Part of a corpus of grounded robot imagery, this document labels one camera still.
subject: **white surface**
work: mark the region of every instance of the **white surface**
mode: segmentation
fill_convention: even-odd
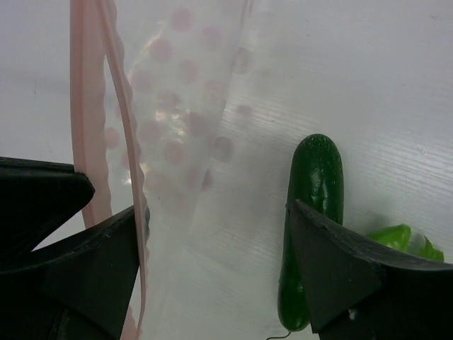
[[[118,4],[131,68],[162,33],[146,2]],[[174,246],[178,230],[156,232],[156,276],[159,254],[183,252],[160,262],[177,271],[162,275],[172,279],[168,299],[148,306],[148,318],[162,315],[158,327],[147,323],[156,339],[285,333],[276,311],[284,204],[292,152],[311,132],[332,137],[343,156],[346,226],[405,222],[453,262],[452,37],[448,0],[255,0],[220,122],[234,154],[210,159],[212,186],[188,237]],[[0,154],[71,162],[69,4],[2,1],[0,51]],[[116,210],[132,202],[121,185]],[[49,242],[81,229],[74,219]]]

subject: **green vegetable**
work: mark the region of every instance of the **green vegetable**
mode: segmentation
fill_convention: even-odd
[[[343,187],[343,165],[340,152],[333,141],[320,134],[310,135],[302,140],[292,158],[287,208],[296,199],[300,199],[342,224]],[[282,325],[290,332],[301,331],[310,322],[289,233],[288,212],[278,290],[278,314]]]
[[[384,246],[399,251],[407,251],[409,239],[411,238],[411,227],[408,225],[385,227],[367,236]]]
[[[425,259],[434,261],[443,262],[445,260],[444,253],[441,252],[439,249],[433,247],[430,240],[427,237],[425,237],[425,246],[422,249],[420,249],[417,255],[419,255],[419,257],[424,257]]]

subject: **thin string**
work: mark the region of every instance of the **thin string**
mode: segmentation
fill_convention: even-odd
[[[285,336],[271,336],[270,338],[267,338],[266,340],[273,340],[273,339],[286,339],[291,335],[291,332],[289,331],[288,334]]]

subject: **green pepper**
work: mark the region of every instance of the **green pepper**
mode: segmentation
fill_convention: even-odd
[[[411,227],[408,225],[395,225],[382,228],[367,236],[384,246],[399,251],[407,251],[411,233]]]
[[[427,237],[425,237],[425,246],[422,249],[420,249],[420,251],[416,255],[418,255],[419,257],[423,257],[425,259],[439,262],[443,262],[445,260],[444,253],[439,249],[433,247],[430,240]]]

